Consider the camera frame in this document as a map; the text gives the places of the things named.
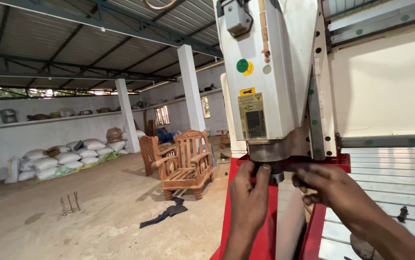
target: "cable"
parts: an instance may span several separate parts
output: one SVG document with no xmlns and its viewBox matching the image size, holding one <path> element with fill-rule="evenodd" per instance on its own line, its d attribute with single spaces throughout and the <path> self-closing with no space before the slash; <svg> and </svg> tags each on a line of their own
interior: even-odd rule
<svg viewBox="0 0 415 260">
<path fill-rule="evenodd" d="M 168 4 L 166 6 L 157 7 L 157 6 L 154 6 L 150 3 L 148 3 L 148 0 L 142 0 L 142 1 L 147 6 L 147 8 L 149 8 L 150 10 L 153 10 L 153 11 L 164 11 L 166 9 L 171 8 L 174 4 L 176 4 L 178 2 L 178 0 L 173 0 L 170 4 Z"/>
</svg>

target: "dusty floor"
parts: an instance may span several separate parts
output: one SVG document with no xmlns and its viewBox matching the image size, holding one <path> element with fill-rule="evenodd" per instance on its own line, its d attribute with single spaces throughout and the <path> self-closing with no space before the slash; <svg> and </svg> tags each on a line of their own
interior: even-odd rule
<svg viewBox="0 0 415 260">
<path fill-rule="evenodd" d="M 188 211 L 139 229 L 172 201 L 158 190 L 157 170 L 145 177 L 140 154 L 43 182 L 0 186 L 0 259 L 208 259 L 220 245 L 231 155 L 210 137 L 219 165 L 203 198 L 178 191 Z M 81 211 L 62 216 L 60 198 L 78 192 Z"/>
</svg>

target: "white pillar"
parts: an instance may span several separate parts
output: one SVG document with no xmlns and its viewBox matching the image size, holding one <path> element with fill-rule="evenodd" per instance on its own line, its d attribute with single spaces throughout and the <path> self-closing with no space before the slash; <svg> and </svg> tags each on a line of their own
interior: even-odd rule
<svg viewBox="0 0 415 260">
<path fill-rule="evenodd" d="M 182 45 L 177 50 L 179 56 L 181 77 L 183 80 L 183 89 L 187 98 L 188 117 L 192 130 L 204 131 L 203 108 L 201 106 L 201 97 L 199 96 L 198 80 L 196 79 L 196 69 L 194 68 L 193 52 L 190 45 Z"/>
<path fill-rule="evenodd" d="M 119 105 L 121 106 L 122 118 L 124 119 L 124 128 L 126 129 L 127 142 L 130 153 L 140 151 L 137 130 L 135 129 L 134 116 L 130 107 L 129 94 L 127 92 L 126 81 L 124 79 L 115 80 L 116 90 L 118 91 Z"/>
</svg>

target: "warning label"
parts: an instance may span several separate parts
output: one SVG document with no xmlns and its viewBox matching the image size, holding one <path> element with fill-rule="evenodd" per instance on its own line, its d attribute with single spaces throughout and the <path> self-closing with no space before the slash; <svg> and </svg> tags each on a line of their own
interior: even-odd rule
<svg viewBox="0 0 415 260">
<path fill-rule="evenodd" d="M 267 138 L 262 93 L 238 97 L 241 128 L 245 140 Z"/>
</svg>

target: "wooden sofa chair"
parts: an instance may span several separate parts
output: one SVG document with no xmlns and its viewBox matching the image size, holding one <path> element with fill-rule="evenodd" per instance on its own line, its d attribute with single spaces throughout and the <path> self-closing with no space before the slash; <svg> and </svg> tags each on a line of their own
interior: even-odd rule
<svg viewBox="0 0 415 260">
<path fill-rule="evenodd" d="M 206 152 L 203 152 L 202 140 Z M 158 167 L 161 179 L 160 190 L 164 191 L 166 200 L 172 198 L 172 191 L 179 189 L 194 190 L 197 199 L 203 197 L 201 188 L 208 178 L 214 180 L 212 172 L 211 153 L 207 133 L 188 130 L 175 135 L 176 156 L 159 159 L 152 165 Z"/>
<path fill-rule="evenodd" d="M 150 176 L 153 174 L 151 165 L 157 160 L 176 155 L 176 145 L 172 143 L 164 143 L 158 145 L 157 136 L 142 136 L 139 139 L 140 152 L 142 154 L 143 163 L 145 164 L 145 174 Z"/>
<path fill-rule="evenodd" d="M 222 132 L 220 134 L 220 148 L 225 149 L 227 145 L 230 145 L 230 133 L 228 130 L 217 130 L 217 133 Z"/>
</svg>

